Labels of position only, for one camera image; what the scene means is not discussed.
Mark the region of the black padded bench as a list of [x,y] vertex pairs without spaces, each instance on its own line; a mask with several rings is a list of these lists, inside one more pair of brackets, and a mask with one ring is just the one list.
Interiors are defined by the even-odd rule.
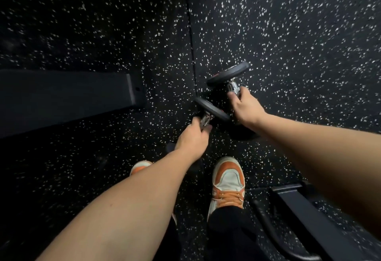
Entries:
[[146,103],[137,74],[0,69],[0,138]]

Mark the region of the black metal frame beam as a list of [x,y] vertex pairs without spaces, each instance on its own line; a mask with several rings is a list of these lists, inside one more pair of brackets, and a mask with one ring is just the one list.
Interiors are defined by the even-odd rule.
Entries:
[[321,261],[376,261],[313,205],[321,195],[310,182],[274,186],[269,194],[273,212],[284,217],[311,256]]

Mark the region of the orange and white right shoe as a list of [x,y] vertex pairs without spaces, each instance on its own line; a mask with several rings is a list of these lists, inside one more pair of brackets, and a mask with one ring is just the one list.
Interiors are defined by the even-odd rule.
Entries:
[[226,206],[243,209],[245,200],[245,176],[239,162],[233,157],[222,157],[212,174],[212,198],[207,218]]

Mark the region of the person's right hand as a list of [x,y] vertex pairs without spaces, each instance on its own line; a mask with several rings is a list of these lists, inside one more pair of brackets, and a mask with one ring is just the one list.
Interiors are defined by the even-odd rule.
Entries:
[[259,101],[251,95],[248,88],[240,87],[241,104],[239,109],[233,110],[238,121],[245,127],[256,130],[261,122],[268,116]]

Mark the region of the person's left hand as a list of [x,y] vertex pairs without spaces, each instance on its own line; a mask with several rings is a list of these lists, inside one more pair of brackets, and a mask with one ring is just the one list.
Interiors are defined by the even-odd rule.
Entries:
[[175,151],[179,151],[191,163],[202,157],[207,149],[209,139],[202,139],[200,129],[200,117],[193,117],[175,145]]

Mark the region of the orange and white left shoe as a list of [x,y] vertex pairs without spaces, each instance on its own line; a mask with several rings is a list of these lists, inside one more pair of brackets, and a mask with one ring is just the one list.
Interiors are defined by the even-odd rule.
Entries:
[[183,177],[183,170],[169,156],[156,163],[137,163],[128,178],[133,191],[131,215],[155,230],[166,229]]

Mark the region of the person's left forearm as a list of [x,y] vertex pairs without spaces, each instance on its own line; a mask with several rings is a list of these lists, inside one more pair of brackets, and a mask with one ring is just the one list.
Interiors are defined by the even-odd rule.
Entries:
[[177,149],[86,206],[36,261],[152,261],[188,168],[200,156]]

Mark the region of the black left trouser leg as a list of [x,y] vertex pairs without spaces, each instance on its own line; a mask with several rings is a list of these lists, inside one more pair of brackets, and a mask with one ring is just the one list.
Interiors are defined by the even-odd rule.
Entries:
[[172,214],[168,228],[152,261],[180,261],[181,250],[177,220]]

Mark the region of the black dumbbell with chrome handle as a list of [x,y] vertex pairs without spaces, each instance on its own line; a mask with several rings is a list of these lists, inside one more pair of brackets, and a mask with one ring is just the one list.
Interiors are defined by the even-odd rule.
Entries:
[[[237,78],[241,77],[248,69],[250,65],[248,62],[243,61],[240,64],[231,66],[207,80],[207,85],[209,87],[217,88],[222,90],[223,88],[227,92],[233,92],[238,99],[241,99],[241,88],[237,82]],[[258,141],[259,135],[250,130],[249,128],[242,125],[235,116],[232,106],[230,107],[231,121],[226,125],[227,132],[229,136],[234,141]]]
[[[227,113],[225,113],[224,111],[217,108],[212,103],[210,103],[209,101],[201,97],[196,97],[194,99],[194,102],[198,105],[198,107],[203,112],[203,115],[200,118],[201,131],[203,131],[205,127],[208,126],[210,122],[214,119],[217,119],[223,123],[229,122],[231,120],[231,117]],[[203,168],[203,161],[200,158],[190,166],[188,172],[191,174],[197,174],[202,168]]]

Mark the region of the black trouser leg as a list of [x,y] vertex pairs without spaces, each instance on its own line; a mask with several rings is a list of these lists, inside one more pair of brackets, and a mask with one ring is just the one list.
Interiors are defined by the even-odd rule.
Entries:
[[254,222],[236,206],[212,212],[207,223],[205,261],[270,261],[257,244]]
[[168,228],[152,261],[180,261],[181,250],[177,220],[172,214]]

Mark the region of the black right trouser leg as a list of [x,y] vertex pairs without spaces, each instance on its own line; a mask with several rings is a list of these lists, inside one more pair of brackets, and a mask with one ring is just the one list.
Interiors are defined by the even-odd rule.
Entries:
[[236,206],[212,212],[207,223],[205,261],[270,261],[257,244],[254,222]]

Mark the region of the black curved metal bar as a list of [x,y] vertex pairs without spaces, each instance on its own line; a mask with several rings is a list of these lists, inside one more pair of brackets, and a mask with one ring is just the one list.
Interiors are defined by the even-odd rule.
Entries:
[[274,226],[272,225],[265,210],[263,209],[262,203],[260,201],[254,200],[252,201],[252,204],[255,211],[255,216],[262,225],[265,234],[283,257],[285,257],[288,261],[322,261],[322,258],[317,254],[298,254],[286,246],[278,237]]

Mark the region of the orange and white shoe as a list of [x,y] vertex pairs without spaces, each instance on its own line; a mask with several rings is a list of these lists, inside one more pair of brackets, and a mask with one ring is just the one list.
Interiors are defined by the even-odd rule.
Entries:
[[222,157],[212,174],[212,198],[207,218],[226,206],[243,209],[245,200],[245,176],[239,162],[233,157]]
[[156,163],[137,163],[128,178],[133,191],[131,215],[155,230],[166,229],[183,177],[183,170],[169,156]]

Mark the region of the person's right forearm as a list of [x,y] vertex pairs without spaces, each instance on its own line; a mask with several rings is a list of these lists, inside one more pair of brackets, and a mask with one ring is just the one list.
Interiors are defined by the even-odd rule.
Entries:
[[329,201],[381,241],[381,134],[263,114],[250,125]]

